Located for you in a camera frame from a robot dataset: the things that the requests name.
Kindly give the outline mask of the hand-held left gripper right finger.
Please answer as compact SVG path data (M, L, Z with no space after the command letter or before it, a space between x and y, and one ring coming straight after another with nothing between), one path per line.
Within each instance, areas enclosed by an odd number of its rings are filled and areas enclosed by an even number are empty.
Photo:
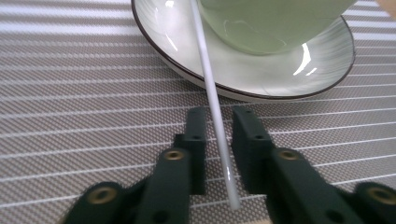
M232 150L247 192L264 194L274 224L363 224L296 150L276 147L250 109L233 108Z

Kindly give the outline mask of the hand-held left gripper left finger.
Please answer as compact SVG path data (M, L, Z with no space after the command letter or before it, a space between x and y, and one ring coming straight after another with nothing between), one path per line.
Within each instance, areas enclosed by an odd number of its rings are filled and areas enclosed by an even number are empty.
M185 132L158 158L135 224L189 224L190 196L205 194L205 109L187 113Z

